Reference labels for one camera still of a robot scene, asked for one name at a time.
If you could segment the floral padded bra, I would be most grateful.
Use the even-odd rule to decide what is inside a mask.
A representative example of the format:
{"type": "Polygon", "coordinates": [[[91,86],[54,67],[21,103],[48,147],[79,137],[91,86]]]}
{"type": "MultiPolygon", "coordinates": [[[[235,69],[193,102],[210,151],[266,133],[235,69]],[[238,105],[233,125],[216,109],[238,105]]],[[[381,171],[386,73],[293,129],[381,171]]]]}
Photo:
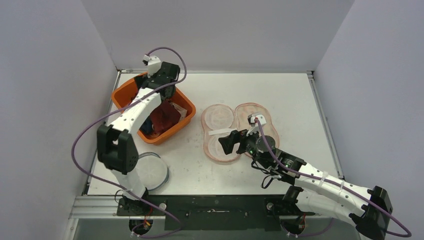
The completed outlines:
{"type": "Polygon", "coordinates": [[[229,163],[240,157],[235,152],[226,155],[218,139],[225,137],[233,130],[250,129],[248,116],[260,113],[265,117],[266,124],[263,131],[275,140],[275,146],[280,146],[279,134],[272,123],[270,112],[262,105],[247,102],[238,105],[235,109],[224,104],[214,104],[207,107],[201,114],[200,120],[204,132],[203,150],[212,160],[229,163]]]}

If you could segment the maroon bra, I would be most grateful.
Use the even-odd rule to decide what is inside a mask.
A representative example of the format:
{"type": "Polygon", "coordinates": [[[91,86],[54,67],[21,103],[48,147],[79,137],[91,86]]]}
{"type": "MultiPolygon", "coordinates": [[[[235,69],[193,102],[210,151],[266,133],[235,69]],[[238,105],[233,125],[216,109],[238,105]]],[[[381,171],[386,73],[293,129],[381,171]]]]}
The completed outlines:
{"type": "Polygon", "coordinates": [[[162,134],[179,122],[180,114],[170,105],[169,100],[165,100],[151,112],[149,117],[154,125],[154,133],[162,134]]]}

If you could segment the orange plastic tub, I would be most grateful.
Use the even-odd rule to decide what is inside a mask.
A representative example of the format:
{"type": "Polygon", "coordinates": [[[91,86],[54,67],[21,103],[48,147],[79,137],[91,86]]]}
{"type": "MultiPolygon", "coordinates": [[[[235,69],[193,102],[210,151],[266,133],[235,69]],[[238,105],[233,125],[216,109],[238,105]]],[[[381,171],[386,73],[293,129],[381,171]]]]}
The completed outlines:
{"type": "MultiPolygon", "coordinates": [[[[111,94],[114,105],[119,109],[129,105],[139,91],[136,81],[146,76],[146,72],[138,74],[114,90],[111,94]]],[[[146,119],[137,134],[147,144],[160,145],[188,125],[195,114],[195,105],[177,88],[175,94],[146,119]]]]}

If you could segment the navy blue bra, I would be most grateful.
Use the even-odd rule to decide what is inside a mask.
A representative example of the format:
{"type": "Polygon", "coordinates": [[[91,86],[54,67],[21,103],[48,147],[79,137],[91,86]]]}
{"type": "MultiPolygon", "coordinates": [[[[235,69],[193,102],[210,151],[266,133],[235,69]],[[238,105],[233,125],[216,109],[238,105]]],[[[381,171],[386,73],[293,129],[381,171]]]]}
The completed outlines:
{"type": "Polygon", "coordinates": [[[145,135],[150,135],[154,132],[154,125],[153,125],[153,122],[152,122],[152,120],[149,116],[143,122],[143,124],[141,125],[139,130],[145,135]]]}

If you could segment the white mesh laundry bag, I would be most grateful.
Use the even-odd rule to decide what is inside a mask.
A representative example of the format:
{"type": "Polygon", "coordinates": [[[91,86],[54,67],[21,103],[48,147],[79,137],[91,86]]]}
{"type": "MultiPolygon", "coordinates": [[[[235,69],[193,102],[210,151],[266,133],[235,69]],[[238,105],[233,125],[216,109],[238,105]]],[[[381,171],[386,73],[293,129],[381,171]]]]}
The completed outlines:
{"type": "Polygon", "coordinates": [[[155,152],[140,154],[135,169],[148,191],[155,191],[161,188],[168,182],[170,177],[168,165],[155,152]]]}

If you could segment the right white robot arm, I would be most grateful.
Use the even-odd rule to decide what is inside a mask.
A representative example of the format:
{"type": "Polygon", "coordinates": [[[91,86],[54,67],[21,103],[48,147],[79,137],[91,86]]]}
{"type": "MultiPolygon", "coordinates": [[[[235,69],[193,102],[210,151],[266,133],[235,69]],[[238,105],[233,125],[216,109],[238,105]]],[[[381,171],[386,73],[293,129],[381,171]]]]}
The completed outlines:
{"type": "Polygon", "coordinates": [[[371,240],[386,237],[393,206],[388,192],[348,183],[319,170],[303,159],[275,147],[274,139],[266,135],[247,134],[246,130],[232,131],[218,139],[226,155],[247,153],[254,163],[290,184],[282,207],[290,215],[298,211],[336,218],[355,227],[371,240]]]}

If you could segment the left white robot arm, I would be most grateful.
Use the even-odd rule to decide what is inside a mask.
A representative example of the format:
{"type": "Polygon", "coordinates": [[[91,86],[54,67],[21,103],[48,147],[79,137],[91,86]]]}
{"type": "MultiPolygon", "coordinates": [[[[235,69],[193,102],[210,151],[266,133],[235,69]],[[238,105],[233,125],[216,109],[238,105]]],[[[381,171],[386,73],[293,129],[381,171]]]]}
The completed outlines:
{"type": "Polygon", "coordinates": [[[114,121],[97,129],[98,160],[116,177],[131,200],[129,208],[139,216],[149,210],[149,201],[143,198],[147,188],[135,169],[139,153],[134,137],[150,114],[175,94],[180,71],[178,65],[162,62],[155,73],[134,77],[129,86],[133,90],[128,97],[131,102],[114,121]]]}

